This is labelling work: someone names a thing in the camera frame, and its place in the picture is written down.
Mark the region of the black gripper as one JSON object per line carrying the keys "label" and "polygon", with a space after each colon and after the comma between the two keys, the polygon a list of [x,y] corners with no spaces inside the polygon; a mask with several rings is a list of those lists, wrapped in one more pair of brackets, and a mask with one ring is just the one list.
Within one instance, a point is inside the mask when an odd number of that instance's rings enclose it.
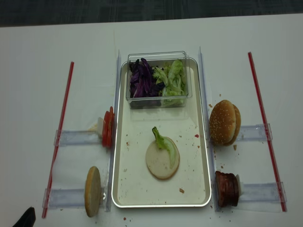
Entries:
{"label": "black gripper", "polygon": [[35,208],[28,208],[13,227],[33,227],[36,221]]}

